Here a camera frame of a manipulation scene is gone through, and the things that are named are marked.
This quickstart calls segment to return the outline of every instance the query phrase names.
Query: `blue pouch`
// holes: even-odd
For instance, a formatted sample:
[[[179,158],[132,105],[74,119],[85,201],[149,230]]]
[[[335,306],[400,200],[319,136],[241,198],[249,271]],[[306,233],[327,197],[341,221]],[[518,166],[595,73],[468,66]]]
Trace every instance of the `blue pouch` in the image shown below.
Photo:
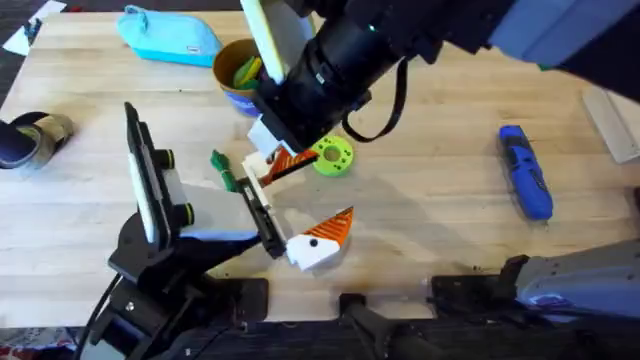
[[[124,41],[143,59],[211,67],[222,48],[213,30],[193,16],[128,5],[117,27]]]

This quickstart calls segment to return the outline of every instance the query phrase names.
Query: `wooden table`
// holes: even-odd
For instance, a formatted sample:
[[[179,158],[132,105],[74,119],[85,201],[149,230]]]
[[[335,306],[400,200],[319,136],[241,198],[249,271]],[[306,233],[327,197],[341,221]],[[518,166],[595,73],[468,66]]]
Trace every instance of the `wooden table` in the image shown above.
[[[58,112],[77,126],[39,173],[0,172],[0,327],[84,324],[113,276],[106,260],[135,211],[124,101],[158,146],[174,149],[187,183],[222,188],[211,150],[228,153],[238,173],[252,151],[251,119],[231,108],[211,71],[138,59],[116,33],[118,16],[47,18],[0,112],[5,120]],[[224,43],[248,36],[240,13],[198,16]],[[629,189],[640,184],[640,167],[611,160],[580,103],[584,82],[497,51],[473,57],[452,47],[435,66],[413,61],[409,76],[399,126],[356,144],[348,176],[309,168],[268,189],[289,232],[354,205],[341,261],[301,273],[256,247],[212,270],[267,277],[269,320],[334,318],[346,291],[370,294],[387,316],[429,316],[423,299],[433,275],[495,272],[512,255],[558,255],[638,235]],[[375,85],[355,127],[380,129],[394,82],[390,73]],[[548,229],[518,213],[498,158],[504,124],[522,125],[539,156],[555,200]]]

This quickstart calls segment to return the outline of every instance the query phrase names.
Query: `cup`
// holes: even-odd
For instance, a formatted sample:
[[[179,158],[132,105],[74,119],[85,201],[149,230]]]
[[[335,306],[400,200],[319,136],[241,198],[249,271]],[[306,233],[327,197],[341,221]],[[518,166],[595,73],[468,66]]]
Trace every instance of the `cup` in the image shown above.
[[[260,111],[251,101],[255,90],[233,88],[233,75],[252,56],[260,56],[258,47],[252,39],[237,40],[227,44],[218,52],[213,62],[213,75],[231,104],[242,114],[257,117]]]

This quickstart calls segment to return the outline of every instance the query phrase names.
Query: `blue screwdriver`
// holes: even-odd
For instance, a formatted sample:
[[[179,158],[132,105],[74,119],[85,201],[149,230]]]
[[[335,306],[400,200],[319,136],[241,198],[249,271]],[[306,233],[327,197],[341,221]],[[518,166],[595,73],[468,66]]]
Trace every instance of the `blue screwdriver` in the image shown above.
[[[503,126],[499,137],[522,211],[530,220],[549,220],[553,215],[553,199],[529,139],[517,125]]]

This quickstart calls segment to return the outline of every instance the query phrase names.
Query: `orange plastic piece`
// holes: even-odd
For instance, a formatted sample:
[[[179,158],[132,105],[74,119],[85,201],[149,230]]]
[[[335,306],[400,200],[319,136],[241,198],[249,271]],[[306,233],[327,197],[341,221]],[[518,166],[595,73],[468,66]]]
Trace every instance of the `orange plastic piece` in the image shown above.
[[[304,152],[296,155],[296,157],[292,157],[287,150],[281,149],[278,151],[278,155],[276,155],[276,159],[273,161],[273,165],[271,166],[271,169],[269,169],[269,173],[263,176],[262,179],[260,179],[260,182],[262,183],[262,186],[267,186],[282,177],[277,176],[278,174],[298,166],[305,161],[310,161],[317,156],[318,154],[315,151],[305,150]]]
[[[347,239],[351,223],[353,222],[353,206],[338,213],[331,219],[312,227],[304,232],[305,235],[337,241],[340,246]]]

